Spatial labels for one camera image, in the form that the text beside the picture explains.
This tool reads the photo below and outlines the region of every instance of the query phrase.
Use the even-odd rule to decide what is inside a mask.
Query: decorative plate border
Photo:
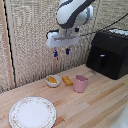
[[[21,106],[30,102],[43,104],[49,109],[51,115],[48,118],[47,124],[45,126],[40,126],[39,128],[51,128],[56,121],[56,109],[50,101],[42,97],[27,97],[14,104],[9,113],[9,122],[12,128],[26,128],[19,124],[18,120],[16,119],[16,115]]]

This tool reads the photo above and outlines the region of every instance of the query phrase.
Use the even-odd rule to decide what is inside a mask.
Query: black appliance
[[[109,30],[97,32],[86,66],[117,80],[128,73],[128,37]]]

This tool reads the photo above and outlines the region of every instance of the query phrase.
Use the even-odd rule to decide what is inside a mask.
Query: food item
[[[56,79],[55,79],[54,77],[52,77],[52,76],[49,76],[49,77],[48,77],[48,81],[49,81],[50,83],[57,83]]]
[[[68,78],[68,76],[62,77],[62,80],[67,86],[73,84],[73,82]]]

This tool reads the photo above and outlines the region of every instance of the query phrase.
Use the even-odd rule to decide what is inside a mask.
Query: small bowl
[[[50,82],[48,81],[48,77],[49,77],[49,76],[54,77],[54,78],[56,79],[57,83],[50,83]],[[57,75],[49,75],[49,76],[46,77],[46,82],[47,82],[47,84],[48,84],[50,87],[55,88],[55,87],[57,87],[57,86],[60,85],[60,83],[61,83],[61,78],[60,78],[59,76],[57,76]]]

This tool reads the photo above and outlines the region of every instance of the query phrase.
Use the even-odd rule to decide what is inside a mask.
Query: pink cup
[[[84,92],[87,80],[88,79],[82,75],[76,75],[76,79],[74,82],[74,90],[76,92]]]

